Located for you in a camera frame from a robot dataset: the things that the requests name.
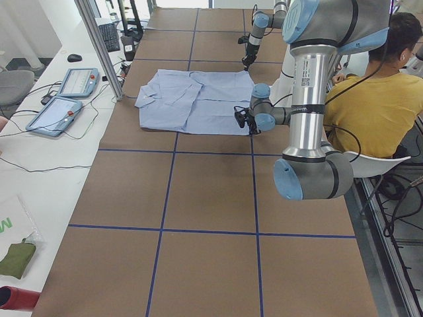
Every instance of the tablet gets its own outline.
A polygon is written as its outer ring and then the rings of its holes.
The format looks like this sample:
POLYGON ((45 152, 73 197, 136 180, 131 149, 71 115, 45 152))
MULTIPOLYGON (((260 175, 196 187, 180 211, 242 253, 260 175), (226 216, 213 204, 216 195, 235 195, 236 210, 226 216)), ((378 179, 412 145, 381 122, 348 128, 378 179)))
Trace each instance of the tablet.
POLYGON ((81 109, 81 101, 55 96, 25 128, 29 132, 57 137, 69 127, 81 109))
POLYGON ((98 76, 97 68, 70 68, 57 95, 69 98, 88 97, 96 87, 98 76))

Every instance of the person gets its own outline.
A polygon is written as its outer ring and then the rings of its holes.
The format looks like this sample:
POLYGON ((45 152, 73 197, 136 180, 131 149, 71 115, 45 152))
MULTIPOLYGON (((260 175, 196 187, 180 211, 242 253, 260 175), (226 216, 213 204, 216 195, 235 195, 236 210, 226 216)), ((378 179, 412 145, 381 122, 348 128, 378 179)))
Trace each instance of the person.
POLYGON ((5 127, 6 123, 8 122, 8 119, 6 119, 5 117, 0 116, 0 131, 3 130, 3 128, 5 127))
POLYGON ((380 70, 330 101, 362 79, 334 77, 336 85, 327 95, 324 125, 335 149, 359 151, 357 141, 349 133, 327 125, 352 132, 360 142, 362 154, 381 159, 393 156, 416 116, 423 111, 423 79, 400 72, 422 35, 422 27, 414 15, 395 13, 385 45, 369 52, 364 77, 373 74, 384 60, 380 70))

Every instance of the green cloth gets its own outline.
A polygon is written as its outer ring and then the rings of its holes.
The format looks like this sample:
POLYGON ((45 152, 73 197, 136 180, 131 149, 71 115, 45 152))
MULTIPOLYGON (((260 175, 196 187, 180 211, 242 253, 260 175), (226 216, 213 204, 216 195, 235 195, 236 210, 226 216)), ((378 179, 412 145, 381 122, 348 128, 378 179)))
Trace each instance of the green cloth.
POLYGON ((21 279, 29 261, 35 253, 35 245, 32 243, 11 244, 9 251, 0 262, 0 275, 10 275, 21 279))

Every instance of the metal pole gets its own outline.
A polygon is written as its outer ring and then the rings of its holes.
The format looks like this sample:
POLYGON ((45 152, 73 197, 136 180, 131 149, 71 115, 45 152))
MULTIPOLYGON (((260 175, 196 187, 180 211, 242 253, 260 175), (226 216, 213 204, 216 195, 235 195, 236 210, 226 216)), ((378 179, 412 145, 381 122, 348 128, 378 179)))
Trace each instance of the metal pole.
POLYGON ((98 26, 95 22, 94 13, 91 9, 89 0, 75 0, 75 4, 78 7, 79 14, 84 21, 85 27, 87 28, 88 35, 90 36, 91 42, 93 43, 101 66, 106 73, 108 82, 112 87, 114 96, 116 97, 116 100, 121 100, 124 93, 116 73, 114 72, 112 61, 110 60, 106 46, 104 45, 103 39, 100 35, 100 31, 98 30, 98 26))

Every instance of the gray chair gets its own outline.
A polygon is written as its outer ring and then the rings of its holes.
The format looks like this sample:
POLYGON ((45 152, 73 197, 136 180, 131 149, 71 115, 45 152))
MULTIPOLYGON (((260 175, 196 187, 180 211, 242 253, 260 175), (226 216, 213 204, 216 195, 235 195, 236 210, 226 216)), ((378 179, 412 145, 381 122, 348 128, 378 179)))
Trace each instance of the gray chair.
POLYGON ((22 102, 33 85, 34 73, 31 71, 0 72, 0 108, 22 102))

